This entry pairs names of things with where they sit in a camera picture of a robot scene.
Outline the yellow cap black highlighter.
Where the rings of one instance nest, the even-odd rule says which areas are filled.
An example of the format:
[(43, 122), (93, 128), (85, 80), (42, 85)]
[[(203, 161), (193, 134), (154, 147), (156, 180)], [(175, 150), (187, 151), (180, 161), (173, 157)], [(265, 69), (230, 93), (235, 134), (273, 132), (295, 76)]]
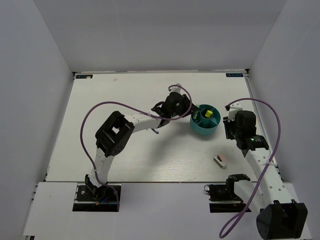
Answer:
[(213, 112), (209, 109), (206, 110), (204, 117), (210, 119), (213, 116)]

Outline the green cap black highlighter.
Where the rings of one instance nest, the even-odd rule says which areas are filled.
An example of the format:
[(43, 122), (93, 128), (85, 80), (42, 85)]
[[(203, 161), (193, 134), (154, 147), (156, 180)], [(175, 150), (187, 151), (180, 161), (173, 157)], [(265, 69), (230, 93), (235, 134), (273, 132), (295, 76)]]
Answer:
[(198, 112), (194, 112), (194, 113), (192, 114), (192, 118), (193, 118), (194, 120), (196, 120), (197, 117), (198, 117)]

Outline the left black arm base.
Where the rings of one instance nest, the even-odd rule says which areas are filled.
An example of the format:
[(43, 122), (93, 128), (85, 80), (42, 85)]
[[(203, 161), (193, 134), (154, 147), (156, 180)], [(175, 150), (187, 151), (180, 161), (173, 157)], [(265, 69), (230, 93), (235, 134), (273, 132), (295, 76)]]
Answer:
[(75, 192), (73, 212), (118, 212), (120, 206), (111, 188), (104, 187), (94, 196), (86, 185), (78, 185)]

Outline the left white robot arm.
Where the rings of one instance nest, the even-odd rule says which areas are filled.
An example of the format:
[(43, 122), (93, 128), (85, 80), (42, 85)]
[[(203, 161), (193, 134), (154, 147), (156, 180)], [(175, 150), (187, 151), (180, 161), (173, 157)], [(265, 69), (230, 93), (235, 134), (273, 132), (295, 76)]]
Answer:
[(88, 193), (95, 200), (100, 200), (107, 194), (114, 194), (116, 189), (108, 184), (108, 173), (116, 155), (120, 154), (128, 143), (132, 134), (149, 129), (159, 129), (174, 119), (184, 118), (199, 110), (192, 100), (178, 91), (171, 92), (165, 101), (158, 102), (151, 111), (138, 114), (124, 115), (114, 111), (95, 133), (96, 156), (92, 158), (88, 153), (83, 139), (83, 131), (87, 114), (80, 127), (80, 143), (85, 154), (92, 163), (92, 170), (85, 176)]

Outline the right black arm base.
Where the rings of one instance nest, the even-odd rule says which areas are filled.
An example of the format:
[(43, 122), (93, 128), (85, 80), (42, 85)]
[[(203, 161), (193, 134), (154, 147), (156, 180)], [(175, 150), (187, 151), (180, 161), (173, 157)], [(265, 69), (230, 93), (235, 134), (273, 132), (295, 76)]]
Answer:
[(206, 184), (204, 192), (209, 195), (210, 213), (240, 213), (246, 206), (235, 194), (234, 186), (239, 181), (250, 181), (246, 174), (231, 174), (224, 184)]

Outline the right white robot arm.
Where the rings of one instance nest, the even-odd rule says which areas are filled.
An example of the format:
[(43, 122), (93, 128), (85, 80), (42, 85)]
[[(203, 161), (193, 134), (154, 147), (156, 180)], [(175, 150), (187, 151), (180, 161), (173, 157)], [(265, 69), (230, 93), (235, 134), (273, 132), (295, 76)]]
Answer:
[(269, 162), (269, 145), (256, 133), (256, 115), (252, 111), (232, 107), (223, 118), (226, 137), (235, 140), (257, 178), (258, 189), (244, 174), (230, 175), (226, 195), (241, 198), (257, 213), (256, 226), (264, 240), (298, 239), (301, 237), (308, 210), (298, 203), (285, 187), (277, 168)]

